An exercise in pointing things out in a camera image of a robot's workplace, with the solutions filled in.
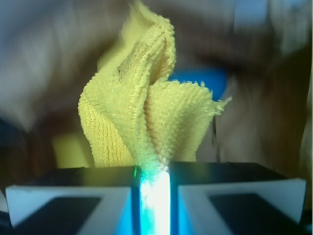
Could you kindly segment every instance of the yellow cloth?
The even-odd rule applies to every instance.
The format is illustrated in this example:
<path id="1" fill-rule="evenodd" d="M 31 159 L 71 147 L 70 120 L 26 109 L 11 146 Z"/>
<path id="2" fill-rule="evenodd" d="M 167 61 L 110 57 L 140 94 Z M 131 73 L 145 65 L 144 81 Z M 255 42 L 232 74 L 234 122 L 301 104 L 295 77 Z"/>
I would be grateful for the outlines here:
<path id="1" fill-rule="evenodd" d="M 96 167 L 139 165 L 149 176 L 195 153 L 224 102 L 198 84 L 169 82 L 174 28 L 140 1 L 85 86 L 79 115 Z"/>

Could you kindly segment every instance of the yellow microfiber towel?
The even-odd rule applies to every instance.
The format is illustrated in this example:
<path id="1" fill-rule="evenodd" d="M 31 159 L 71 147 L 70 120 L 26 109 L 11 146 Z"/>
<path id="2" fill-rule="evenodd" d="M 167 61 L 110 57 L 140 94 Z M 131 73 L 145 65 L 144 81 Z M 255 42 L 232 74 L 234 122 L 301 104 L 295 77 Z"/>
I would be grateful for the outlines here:
<path id="1" fill-rule="evenodd" d="M 149 177 L 170 160 L 196 160 L 226 102 L 214 102 L 203 84 L 168 81 L 175 62 L 170 21 L 136 1 L 78 105 L 96 167 L 138 165 Z"/>

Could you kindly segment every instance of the towel fold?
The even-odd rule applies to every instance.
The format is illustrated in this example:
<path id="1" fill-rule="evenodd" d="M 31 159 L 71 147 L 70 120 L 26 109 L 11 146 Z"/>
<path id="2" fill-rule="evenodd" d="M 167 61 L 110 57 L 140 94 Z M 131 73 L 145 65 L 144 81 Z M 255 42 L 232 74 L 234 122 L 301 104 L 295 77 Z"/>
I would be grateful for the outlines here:
<path id="1" fill-rule="evenodd" d="M 168 81 L 175 62 L 170 21 L 136 1 L 79 101 L 96 167 L 138 165 L 150 177 L 170 160 L 196 160 L 226 102 L 214 102 L 203 84 Z"/>

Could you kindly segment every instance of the glowing light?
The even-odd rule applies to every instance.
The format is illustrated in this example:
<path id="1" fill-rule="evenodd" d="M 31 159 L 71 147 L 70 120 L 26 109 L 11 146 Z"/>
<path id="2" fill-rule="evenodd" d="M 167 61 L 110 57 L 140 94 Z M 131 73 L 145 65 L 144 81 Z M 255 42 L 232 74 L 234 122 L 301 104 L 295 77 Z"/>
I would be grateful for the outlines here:
<path id="1" fill-rule="evenodd" d="M 170 234 L 170 176 L 161 172 L 154 182 L 141 179 L 140 223 L 142 235 Z"/>

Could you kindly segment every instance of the blue object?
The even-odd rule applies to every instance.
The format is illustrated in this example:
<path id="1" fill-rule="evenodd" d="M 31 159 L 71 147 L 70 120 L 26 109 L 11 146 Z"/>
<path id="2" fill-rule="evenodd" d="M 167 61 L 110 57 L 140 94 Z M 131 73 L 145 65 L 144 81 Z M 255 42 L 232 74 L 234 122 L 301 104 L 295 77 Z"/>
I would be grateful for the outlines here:
<path id="1" fill-rule="evenodd" d="M 226 71 L 215 68 L 175 71 L 169 81 L 197 82 L 199 85 L 204 82 L 205 87 L 213 92 L 213 100 L 218 101 L 226 89 Z"/>

